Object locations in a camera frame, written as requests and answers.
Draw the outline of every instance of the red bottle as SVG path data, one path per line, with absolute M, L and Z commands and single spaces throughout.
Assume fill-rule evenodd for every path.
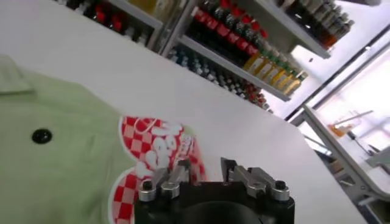
M 107 19 L 107 15 L 106 15 L 102 5 L 97 5 L 95 7 L 95 12 L 94 12 L 92 19 L 97 21 L 98 23 L 105 24 L 105 20 Z
M 226 36 L 228 45 L 227 49 L 231 52 L 232 61 L 239 61 L 239 55 L 241 50 L 237 45 L 237 41 L 244 35 L 247 26 L 250 24 L 252 18 L 249 15 L 244 15 L 240 22 L 236 23 L 234 29 Z
M 244 31 L 241 33 L 240 38 L 236 41 L 236 55 L 238 56 L 236 63 L 240 67 L 245 65 L 245 62 L 247 61 L 246 49 L 248 48 L 256 32 L 260 29 L 260 26 L 257 28 L 255 25 L 257 30 L 253 30 L 251 26 L 252 20 L 253 18 L 249 17 L 248 15 L 243 17 L 242 22 L 244 24 Z
M 221 0 L 220 5 L 213 11 L 211 16 L 206 19 L 206 31 L 204 33 L 203 42 L 216 49 L 218 45 L 216 28 L 220 23 L 223 23 L 224 18 L 229 14 L 230 1 Z
M 243 10 L 239 9 L 236 5 L 233 6 L 232 11 L 227 14 L 223 19 L 222 23 L 216 28 L 216 36 L 218 42 L 218 48 L 216 49 L 221 55 L 230 58 L 231 56 L 229 50 L 226 46 L 229 45 L 227 41 L 227 35 L 232 31 L 234 26 L 240 21 L 240 16 L 244 13 Z
M 108 28 L 117 31 L 120 34 L 124 34 L 124 23 L 126 16 L 123 13 L 115 14 L 111 17 L 111 23 Z
M 206 20 L 217 6 L 218 2 L 216 0 L 205 0 L 196 10 L 186 34 L 192 39 L 199 41 L 205 32 Z
M 242 63 L 246 63 L 253 55 L 255 55 L 259 49 L 262 48 L 263 40 L 267 38 L 268 34 L 265 30 L 260 28 L 260 25 L 257 21 L 252 22 L 252 30 L 254 31 L 253 37 L 249 42 L 248 47 L 243 53 Z

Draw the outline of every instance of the beverage bottle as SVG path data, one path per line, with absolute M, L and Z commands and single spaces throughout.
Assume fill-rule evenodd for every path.
M 117 31 L 120 34 L 124 34 L 125 21 L 126 21 L 125 14 L 123 13 L 115 14 L 111 17 L 111 23 L 108 26 L 108 28 Z
M 272 49 L 270 54 L 267 54 L 267 57 L 264 59 L 264 61 L 259 65 L 258 68 L 256 68 L 254 74 L 259 79 L 265 79 L 265 74 L 270 71 L 270 69 L 273 68 L 273 66 L 276 64 L 277 59 L 279 57 L 279 52 L 276 49 Z
M 85 1 L 82 2 L 78 8 L 75 9 L 75 11 L 81 15 L 84 15 L 84 13 L 87 11 L 87 9 L 91 6 L 91 2 Z
M 271 47 L 265 40 L 260 40 L 257 44 L 258 52 L 253 55 L 247 63 L 244 65 L 243 69 L 255 74 L 255 70 L 265 62 L 265 59 L 271 53 Z
M 248 42 L 243 36 L 245 36 L 246 29 L 250 27 L 251 21 L 252 18 L 249 15 L 244 15 L 241 21 L 236 23 L 234 29 L 227 35 L 227 49 L 231 52 L 229 59 L 235 63 L 241 60 L 240 56 L 242 56 L 242 51 L 244 51 L 248 45 Z
M 343 28 L 344 23 L 348 21 L 348 14 L 343 13 L 341 16 L 337 17 L 335 21 L 329 26 L 327 29 L 327 32 L 324 32 L 321 37 L 320 37 L 320 42 L 325 46 L 325 47 L 330 47 L 332 46 L 335 42 L 337 42 L 336 39 L 336 33 L 340 29 Z
M 327 14 L 322 20 L 322 24 L 325 28 L 329 28 L 341 14 L 342 7 L 337 6 L 334 10 Z
M 322 4 L 314 13 L 311 26 L 313 27 L 311 34 L 317 39 L 320 40 L 323 36 L 328 35 L 328 29 L 323 25 L 324 18 L 332 12 L 334 5 L 332 4 Z
M 293 78 L 298 77 L 298 74 L 300 73 L 298 69 L 293 68 L 290 65 L 290 72 L 282 76 L 274 85 L 275 88 L 282 90 L 286 84 Z
M 224 18 L 229 14 L 230 1 L 221 0 L 220 5 L 213 11 L 213 13 L 206 19 L 206 29 L 204 33 L 203 43 L 212 49 L 218 48 L 218 33 L 217 26 L 223 23 Z
M 107 12 L 104 10 L 104 6 L 102 4 L 95 6 L 91 19 L 103 25 L 106 23 Z
M 354 20 L 350 20 L 347 23 L 344 23 L 340 28 L 338 26 L 334 27 L 336 30 L 335 34 L 332 33 L 329 39 L 325 41 L 325 46 L 332 47 L 338 40 L 350 32 L 351 27 L 354 25 Z
M 283 75 L 285 73 L 285 64 L 287 62 L 287 58 L 280 54 L 279 57 L 276 58 L 275 63 L 272 64 L 272 67 L 270 70 L 268 70 L 262 77 L 262 79 L 272 85 L 272 81 L 274 78 L 279 78 L 280 75 Z
M 287 58 L 281 55 L 280 63 L 278 64 L 279 68 L 277 68 L 277 73 L 275 75 L 270 75 L 270 81 L 268 82 L 271 86 L 276 87 L 278 84 L 279 79 L 281 79 L 284 76 L 287 76 L 290 71 L 291 67 L 289 63 L 287 62 Z
M 217 3 L 216 0 L 204 0 L 199 7 L 195 7 L 194 18 L 186 31 L 189 37 L 199 41 L 205 31 L 206 19 L 210 16 L 212 10 L 215 9 Z
M 297 90 L 301 85 L 302 82 L 307 78 L 307 74 L 303 73 L 300 75 L 297 79 L 294 79 L 284 90 L 284 94 L 287 96 L 291 96 L 295 90 Z
M 130 26 L 129 28 L 126 29 L 124 35 L 126 38 L 130 39 L 131 41 L 134 41 L 134 33 L 135 33 L 134 27 Z
M 233 27 L 240 21 L 240 16 L 244 13 L 243 10 L 239 9 L 236 5 L 232 7 L 232 11 L 227 14 L 227 16 L 222 20 L 221 23 L 218 24 L 216 28 L 216 36 L 217 42 L 219 43 L 216 51 L 221 53 L 221 55 L 225 55 L 227 58 L 231 52 L 226 49 L 226 46 L 229 45 L 227 41 L 227 35 L 231 32 Z
M 257 21 L 253 21 L 251 23 L 251 31 L 252 33 L 247 33 L 246 31 L 246 36 L 252 36 L 252 38 L 243 52 L 241 62 L 243 65 L 240 65 L 240 67 L 245 66 L 248 60 L 252 58 L 253 55 L 257 54 L 259 48 L 261 47 L 261 41 L 263 40 L 263 37 L 266 37 L 266 32 L 263 29 L 260 30 L 260 25 Z
M 141 36 L 138 38 L 137 44 L 142 47 L 145 47 L 147 42 L 147 37 L 148 37 L 147 33 L 142 33 Z

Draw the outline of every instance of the bottle cap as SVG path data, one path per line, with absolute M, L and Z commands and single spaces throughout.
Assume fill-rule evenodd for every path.
M 350 20 L 350 21 L 348 21 L 348 25 L 349 25 L 349 27 L 351 27 L 352 25 L 354 25 L 354 23 L 355 23 L 355 21 L 354 20 Z
M 256 20 L 252 22 L 251 26 L 252 26 L 252 30 L 254 30 L 254 31 L 258 31 L 260 29 L 260 24 Z
M 229 0 L 221 0 L 221 7 L 226 9 L 229 8 L 230 6 L 230 1 Z
M 266 51 L 271 51 L 271 50 L 272 50 L 272 48 L 271 48 L 271 46 L 269 45 L 269 43 L 264 42 L 264 50 L 266 50 Z
M 244 15 L 244 17 L 242 18 L 242 22 L 243 23 L 250 23 L 251 21 L 253 20 L 252 17 L 250 17 L 248 14 Z
M 335 8 L 336 13 L 341 13 L 342 7 L 339 5 Z
M 260 34 L 264 39 L 268 37 L 268 33 L 263 29 L 260 29 Z
M 233 6 L 232 8 L 232 15 L 235 17 L 239 17 L 244 13 L 244 11 L 237 7 L 237 5 Z
M 276 50 L 276 49 L 273 49 L 272 50 L 272 55 L 274 56 L 274 57 L 279 57 L 279 52 Z
M 343 22 L 347 22 L 348 21 L 348 13 L 343 13 L 343 14 L 341 14 L 341 16 L 340 16 L 340 18 L 341 18 L 341 20 L 343 21 Z

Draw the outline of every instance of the white shelf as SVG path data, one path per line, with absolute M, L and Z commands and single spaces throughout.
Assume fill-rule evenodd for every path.
M 270 27 L 267 31 L 271 32 L 275 37 L 275 35 L 285 36 L 286 41 L 291 41 L 294 39 L 294 43 L 298 45 L 302 45 L 308 50 L 314 52 L 318 56 L 322 58 L 329 58 L 330 54 L 326 48 L 324 48 L 320 42 L 318 42 L 315 38 L 313 38 L 304 28 L 298 25 L 293 19 L 291 19 L 283 10 L 281 10 L 274 1 L 270 0 L 255 0 L 258 6 L 254 4 L 253 0 L 242 0 L 239 1 L 238 4 L 241 7 L 244 7 L 247 12 L 254 16 L 254 18 L 262 18 L 259 22 L 269 22 Z M 285 28 L 289 32 L 289 35 L 284 32 L 284 30 L 277 30 Z
M 257 87 L 262 88 L 263 90 L 271 93 L 275 97 L 278 97 L 282 101 L 287 102 L 287 101 L 291 100 L 290 97 L 284 95 L 279 90 L 277 90 L 274 87 L 268 85 L 267 83 L 263 82 L 262 80 L 256 78 L 252 74 L 249 74 L 245 70 L 237 67 L 232 62 L 224 59 L 222 56 L 218 55 L 217 53 L 215 53 L 215 52 L 213 52 L 213 51 L 211 51 L 209 49 L 207 49 L 203 45 L 201 45 L 198 42 L 192 40 L 191 38 L 189 38 L 187 36 L 183 36 L 183 37 L 181 37 L 179 42 L 182 45 L 192 49 L 195 52 L 197 52 L 198 54 L 203 55 L 205 58 L 209 59 L 210 61 L 213 61 L 217 65 L 222 66 L 226 70 L 228 70 L 228 71 L 230 71 L 230 72 L 240 76 L 241 78 L 247 80 L 248 82 L 254 84 Z
M 159 30 L 163 27 L 163 23 L 154 18 L 153 16 L 142 11 L 135 5 L 130 4 L 126 0 L 107 0 L 109 3 L 115 5 L 117 8 L 125 11 L 126 13 L 132 15 L 136 19 L 144 22 L 146 25 L 151 26 L 155 30 Z

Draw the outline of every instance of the white countertop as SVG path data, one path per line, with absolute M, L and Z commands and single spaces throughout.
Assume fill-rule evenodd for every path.
M 372 167 L 366 160 L 370 156 L 361 148 L 370 150 L 371 148 L 363 141 L 351 140 L 347 135 L 337 137 L 327 128 L 327 123 L 323 117 L 312 108 L 304 106 L 306 114 L 312 119 L 318 128 L 337 148 L 336 150 L 349 163 L 349 166 L 358 173 L 358 175 L 372 188 L 374 192 L 380 194 L 383 198 L 390 199 L 390 176 L 381 167 Z
M 219 157 L 285 180 L 296 223 L 365 223 L 296 127 L 51 0 L 0 1 L 0 54 L 81 83 L 123 114 L 197 133 L 212 180 Z

